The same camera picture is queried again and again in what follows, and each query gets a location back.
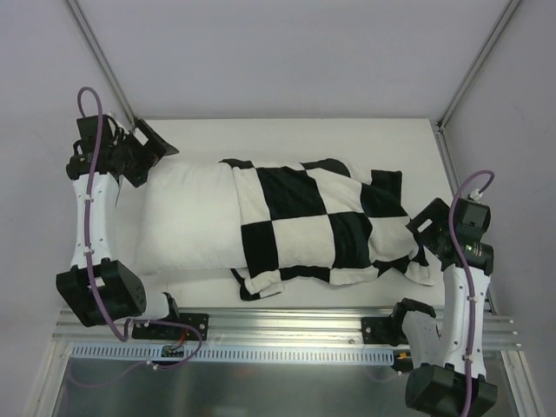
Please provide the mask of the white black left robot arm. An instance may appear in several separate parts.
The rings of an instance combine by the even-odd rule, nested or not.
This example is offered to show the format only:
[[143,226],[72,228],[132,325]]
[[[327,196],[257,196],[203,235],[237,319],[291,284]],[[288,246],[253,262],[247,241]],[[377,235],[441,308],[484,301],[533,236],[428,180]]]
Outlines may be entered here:
[[56,277],[56,289],[87,328],[108,319],[149,320],[161,338],[171,339],[182,327],[175,300],[148,292],[117,258],[116,204],[123,180],[141,187],[163,157],[179,151],[141,118],[136,127],[145,143],[108,115],[76,123],[80,138],[66,166],[76,195],[76,245],[69,270]]

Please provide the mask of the left aluminium frame post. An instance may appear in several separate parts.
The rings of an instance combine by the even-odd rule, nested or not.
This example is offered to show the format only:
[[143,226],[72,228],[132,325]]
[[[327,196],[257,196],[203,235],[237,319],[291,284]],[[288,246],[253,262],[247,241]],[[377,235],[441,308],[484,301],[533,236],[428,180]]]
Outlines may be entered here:
[[77,0],[63,0],[63,5],[69,12],[78,32],[80,33],[87,50],[92,55],[96,67],[100,70],[105,82],[107,83],[110,93],[116,101],[118,109],[122,113],[122,118],[129,126],[135,125],[136,115],[132,106],[126,97],[115,71],[110,65],[103,47],[100,44],[96,33],[86,17],[82,5]]

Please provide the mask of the black white checkered pillowcase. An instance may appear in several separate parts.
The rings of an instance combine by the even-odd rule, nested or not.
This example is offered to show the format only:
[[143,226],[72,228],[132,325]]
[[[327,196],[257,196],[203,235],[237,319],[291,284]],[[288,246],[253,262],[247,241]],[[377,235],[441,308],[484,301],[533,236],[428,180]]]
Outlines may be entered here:
[[232,275],[241,300],[278,295],[296,278],[346,286],[391,269],[418,285],[433,285],[424,246],[401,204],[400,171],[373,169],[360,180],[333,158],[224,164],[240,207],[246,264]]

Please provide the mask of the white pillow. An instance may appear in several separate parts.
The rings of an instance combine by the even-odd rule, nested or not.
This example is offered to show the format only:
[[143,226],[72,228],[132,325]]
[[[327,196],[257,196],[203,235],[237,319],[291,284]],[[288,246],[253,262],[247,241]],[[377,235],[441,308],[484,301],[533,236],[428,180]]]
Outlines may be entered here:
[[135,259],[141,273],[247,266],[227,164],[161,162],[145,189]]

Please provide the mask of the aluminium frame post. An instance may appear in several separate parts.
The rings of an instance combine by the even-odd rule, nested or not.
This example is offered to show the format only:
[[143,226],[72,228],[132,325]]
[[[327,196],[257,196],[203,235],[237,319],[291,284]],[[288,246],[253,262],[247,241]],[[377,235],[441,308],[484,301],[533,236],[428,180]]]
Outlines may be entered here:
[[466,94],[471,89],[474,81],[486,65],[488,58],[494,52],[500,39],[506,32],[506,28],[513,20],[515,14],[522,4],[522,0],[506,1],[502,11],[496,18],[493,27],[489,30],[485,40],[479,48],[479,51],[473,58],[465,75],[463,76],[457,89],[453,93],[453,96],[451,97],[447,107],[439,118],[437,122],[439,131],[443,131],[452,119],[455,111],[459,108],[460,103],[464,100]]
[[122,113],[122,118],[129,126],[135,125],[136,115],[132,106],[126,97],[115,71],[110,65],[103,47],[100,44],[96,33],[86,17],[82,5],[77,0],[63,0],[63,5],[69,12],[78,32],[80,33],[87,50],[92,55],[96,67],[100,70],[105,82],[107,83],[110,93],[116,101],[118,109]]

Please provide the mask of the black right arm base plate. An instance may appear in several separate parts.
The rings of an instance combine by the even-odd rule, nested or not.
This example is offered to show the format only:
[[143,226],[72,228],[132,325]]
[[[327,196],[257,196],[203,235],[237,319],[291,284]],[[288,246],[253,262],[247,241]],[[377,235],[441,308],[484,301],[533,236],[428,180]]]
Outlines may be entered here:
[[361,337],[365,345],[396,347],[400,344],[400,333],[392,317],[362,317]]

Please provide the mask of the right aluminium frame post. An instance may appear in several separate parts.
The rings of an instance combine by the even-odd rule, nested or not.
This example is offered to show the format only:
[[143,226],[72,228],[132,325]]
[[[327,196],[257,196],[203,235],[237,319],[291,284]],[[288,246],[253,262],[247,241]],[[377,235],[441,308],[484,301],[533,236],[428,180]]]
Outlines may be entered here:
[[443,131],[452,119],[455,111],[459,108],[460,103],[464,100],[466,94],[471,89],[474,81],[486,65],[488,58],[494,52],[500,39],[506,32],[506,28],[513,20],[515,14],[522,4],[522,0],[506,1],[502,11],[496,18],[493,27],[489,30],[485,40],[479,48],[479,51],[473,58],[465,75],[463,76],[457,89],[453,93],[453,96],[451,97],[447,107],[439,118],[437,122],[439,131]]

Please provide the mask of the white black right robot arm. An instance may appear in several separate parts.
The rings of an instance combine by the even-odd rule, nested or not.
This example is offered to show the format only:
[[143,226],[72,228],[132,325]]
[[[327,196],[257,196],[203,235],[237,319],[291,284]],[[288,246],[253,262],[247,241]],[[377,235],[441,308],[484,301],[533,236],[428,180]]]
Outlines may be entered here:
[[484,204],[459,198],[449,208],[437,198],[409,223],[440,261],[444,313],[437,321],[431,306],[405,298],[389,332],[408,344],[413,362],[405,403],[429,416],[483,416],[498,399],[498,388],[487,382],[482,342],[494,250],[481,239],[490,221]]

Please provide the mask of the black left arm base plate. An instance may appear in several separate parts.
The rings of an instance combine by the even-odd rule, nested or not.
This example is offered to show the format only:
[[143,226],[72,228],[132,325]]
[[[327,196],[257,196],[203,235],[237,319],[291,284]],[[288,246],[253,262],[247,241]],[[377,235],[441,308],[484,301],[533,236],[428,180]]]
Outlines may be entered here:
[[164,319],[136,322],[131,337],[145,341],[202,341],[207,340],[209,315],[179,313]]

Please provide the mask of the aluminium mounting rail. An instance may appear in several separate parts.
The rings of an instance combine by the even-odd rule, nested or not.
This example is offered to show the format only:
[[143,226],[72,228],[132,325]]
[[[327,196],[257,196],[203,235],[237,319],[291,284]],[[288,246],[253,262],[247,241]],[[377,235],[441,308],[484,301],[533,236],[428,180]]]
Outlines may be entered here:
[[[361,320],[388,317],[390,308],[182,308],[183,313],[208,314],[206,342],[215,346],[280,346],[359,348]],[[57,319],[52,340],[116,342],[109,328],[84,327],[68,308]],[[520,351],[523,340],[513,317],[484,315],[483,348]]]

